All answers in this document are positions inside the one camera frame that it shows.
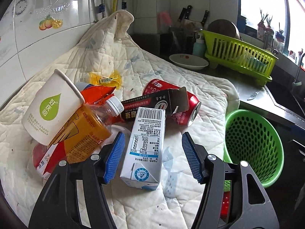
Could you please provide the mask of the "red white noodle cup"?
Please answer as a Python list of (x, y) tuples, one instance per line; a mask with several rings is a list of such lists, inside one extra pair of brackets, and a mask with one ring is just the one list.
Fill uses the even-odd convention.
[(39, 176), (48, 180), (59, 162), (67, 160), (64, 142), (50, 146), (37, 144), (33, 149), (33, 165)]

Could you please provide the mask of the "orange plastic bottle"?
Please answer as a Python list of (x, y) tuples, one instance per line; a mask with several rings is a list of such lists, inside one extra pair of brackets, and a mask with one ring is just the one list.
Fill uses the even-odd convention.
[(66, 160), (77, 163), (86, 160), (111, 136), (114, 117), (123, 112), (124, 106), (115, 96), (101, 105), (84, 104), (64, 124), (52, 141), (49, 162)]

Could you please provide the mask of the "red cola can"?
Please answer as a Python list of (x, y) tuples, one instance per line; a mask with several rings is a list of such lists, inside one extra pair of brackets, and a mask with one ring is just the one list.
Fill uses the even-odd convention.
[[(161, 90), (166, 90), (169, 88), (178, 89), (179, 87), (160, 79), (152, 79), (146, 84), (142, 94), (147, 95), (150, 93), (159, 92)], [(187, 91), (187, 95), (188, 95), (189, 109), (186, 110), (185, 112), (175, 113), (174, 115), (172, 115), (172, 118), (179, 125), (189, 127), (193, 123), (195, 117), (197, 116), (200, 110), (201, 102), (193, 93)]]

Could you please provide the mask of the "white milk carton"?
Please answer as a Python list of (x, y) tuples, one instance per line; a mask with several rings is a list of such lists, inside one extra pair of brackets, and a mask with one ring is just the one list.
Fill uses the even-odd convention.
[(154, 191), (161, 179), (165, 110), (140, 107), (136, 113), (120, 178), (130, 187)]

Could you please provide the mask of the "white paper cup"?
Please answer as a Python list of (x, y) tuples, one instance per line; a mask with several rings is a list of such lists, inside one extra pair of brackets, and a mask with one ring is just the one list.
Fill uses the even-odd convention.
[(49, 145), (84, 103), (84, 97), (73, 82), (62, 71), (55, 69), (36, 93), (22, 118), (22, 125), (38, 143)]

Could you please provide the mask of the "black cardboard box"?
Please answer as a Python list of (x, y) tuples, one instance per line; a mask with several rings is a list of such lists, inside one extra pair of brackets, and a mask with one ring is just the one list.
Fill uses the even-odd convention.
[(164, 110), (166, 115), (185, 112), (189, 109), (189, 99), (185, 87), (166, 89), (155, 93), (142, 95), (121, 102), (124, 111), (120, 114), (125, 122), (132, 122), (136, 118), (139, 107)]

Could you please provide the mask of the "red snack wrapper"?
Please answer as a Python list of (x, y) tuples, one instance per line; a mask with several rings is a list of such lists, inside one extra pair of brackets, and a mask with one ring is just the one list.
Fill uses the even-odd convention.
[(105, 102), (114, 96), (114, 90), (116, 87), (108, 87), (101, 85), (88, 85), (81, 91), (82, 96), (85, 99), (85, 103), (89, 105), (102, 106)]

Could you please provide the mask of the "yellow candy wrapper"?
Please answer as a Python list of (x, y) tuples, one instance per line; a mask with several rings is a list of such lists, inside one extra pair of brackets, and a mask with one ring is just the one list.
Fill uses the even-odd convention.
[(100, 85), (105, 87), (114, 87), (120, 89), (123, 81), (119, 71), (114, 70), (109, 77), (104, 77), (96, 73), (89, 73), (89, 82), (93, 85)]

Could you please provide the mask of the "blue silver can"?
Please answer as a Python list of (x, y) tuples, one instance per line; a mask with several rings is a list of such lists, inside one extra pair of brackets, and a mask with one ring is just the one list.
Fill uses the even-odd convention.
[(75, 86), (81, 92), (89, 87), (92, 87), (93, 85), (85, 82), (77, 82), (75, 83)]

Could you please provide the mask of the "green round basket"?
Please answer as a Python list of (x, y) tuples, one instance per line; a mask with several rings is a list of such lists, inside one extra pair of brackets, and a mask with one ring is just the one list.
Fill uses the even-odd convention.
[(284, 166), (281, 139), (261, 115), (238, 109), (226, 116), (223, 160), (238, 164), (247, 161), (264, 188), (273, 185)]

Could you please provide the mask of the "lime green dish rack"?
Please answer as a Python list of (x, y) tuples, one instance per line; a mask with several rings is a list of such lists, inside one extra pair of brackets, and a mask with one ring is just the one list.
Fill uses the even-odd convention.
[(216, 65), (253, 77), (259, 86), (272, 81), (271, 73), (278, 60), (269, 51), (229, 36), (203, 31), (205, 57)]

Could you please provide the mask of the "white ceramic plate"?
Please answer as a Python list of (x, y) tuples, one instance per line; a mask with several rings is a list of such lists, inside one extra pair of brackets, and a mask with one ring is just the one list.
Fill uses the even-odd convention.
[(202, 70), (209, 65), (207, 60), (189, 54), (173, 54), (170, 55), (169, 59), (179, 67), (193, 71)]

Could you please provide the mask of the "teal bottle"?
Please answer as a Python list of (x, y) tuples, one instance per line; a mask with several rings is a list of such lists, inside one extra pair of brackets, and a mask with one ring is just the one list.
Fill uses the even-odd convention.
[(192, 54), (204, 58), (206, 52), (206, 43), (203, 35), (198, 35), (193, 45)]

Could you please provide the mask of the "white quilted cloth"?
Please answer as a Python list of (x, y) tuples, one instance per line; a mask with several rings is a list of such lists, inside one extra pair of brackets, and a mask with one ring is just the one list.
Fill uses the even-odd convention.
[(189, 127), (166, 122), (161, 181), (154, 191), (127, 186), (116, 176), (105, 187), (110, 212), (118, 228), (190, 228), (204, 186), (192, 176), (181, 138), (189, 132), (193, 141), (210, 154), (224, 155), (225, 117), (239, 107), (234, 85), (226, 79), (200, 74), (173, 65), (141, 49), (127, 33), (133, 15), (119, 10), (93, 25), (71, 50), (35, 74), (1, 111), (1, 184), (14, 218), (28, 226), (43, 181), (33, 167), (34, 140), (21, 119), (35, 94), (55, 69), (74, 82), (91, 72), (103, 76), (117, 70), (121, 100), (138, 97), (153, 79), (185, 87), (202, 103)]

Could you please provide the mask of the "window sill plant jars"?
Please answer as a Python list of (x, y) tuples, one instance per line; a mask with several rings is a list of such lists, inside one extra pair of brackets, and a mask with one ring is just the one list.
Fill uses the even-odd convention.
[(264, 43), (263, 49), (273, 54), (283, 53), (285, 37), (283, 30), (274, 31), (271, 27), (272, 18), (260, 10), (261, 20), (258, 23), (256, 37)]

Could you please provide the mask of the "metal pot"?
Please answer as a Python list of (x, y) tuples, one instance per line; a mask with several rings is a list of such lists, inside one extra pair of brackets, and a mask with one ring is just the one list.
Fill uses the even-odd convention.
[(207, 31), (241, 40), (238, 28), (233, 22), (229, 20), (214, 20), (207, 27)]

